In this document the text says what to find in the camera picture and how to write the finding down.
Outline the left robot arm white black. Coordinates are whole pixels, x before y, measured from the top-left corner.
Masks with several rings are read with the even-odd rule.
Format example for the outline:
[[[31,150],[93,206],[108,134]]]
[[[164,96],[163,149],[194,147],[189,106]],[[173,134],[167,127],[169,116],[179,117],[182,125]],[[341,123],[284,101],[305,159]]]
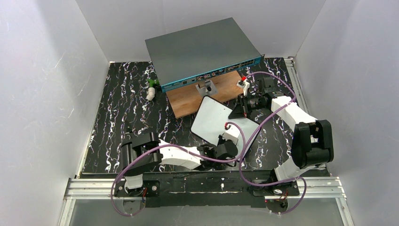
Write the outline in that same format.
[[[122,171],[116,182],[125,179],[124,189],[129,191],[144,185],[143,174],[160,164],[205,171],[221,168],[238,158],[237,143],[240,132],[228,129],[218,137],[217,145],[185,147],[157,139],[150,132],[137,137],[128,133],[120,145]]]

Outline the small whiteboard black frame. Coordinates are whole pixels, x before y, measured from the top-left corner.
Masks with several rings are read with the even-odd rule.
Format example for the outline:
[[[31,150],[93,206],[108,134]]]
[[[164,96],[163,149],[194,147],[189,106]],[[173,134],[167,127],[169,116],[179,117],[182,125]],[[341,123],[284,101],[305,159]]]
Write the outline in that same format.
[[[259,124],[248,118],[228,119],[231,111],[230,107],[216,99],[210,96],[203,97],[191,127],[194,135],[206,141],[204,145],[197,148],[202,159],[216,162],[213,149],[217,146],[218,136],[225,131],[224,125],[227,122],[238,125],[245,135],[245,142],[243,138],[239,138],[236,145],[238,148],[236,160],[240,160],[253,143],[256,137],[253,134]]]

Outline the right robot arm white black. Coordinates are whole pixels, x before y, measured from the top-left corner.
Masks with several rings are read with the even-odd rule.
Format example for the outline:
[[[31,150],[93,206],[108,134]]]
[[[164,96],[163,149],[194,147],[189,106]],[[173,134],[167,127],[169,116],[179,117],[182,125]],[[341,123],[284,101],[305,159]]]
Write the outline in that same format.
[[[274,84],[273,78],[258,79],[255,96],[247,93],[237,96],[237,103],[228,118],[247,118],[253,110],[269,109],[278,115],[293,131],[291,156],[274,168],[267,184],[287,182],[304,172],[334,159],[332,126],[327,120],[318,120],[303,109]]]

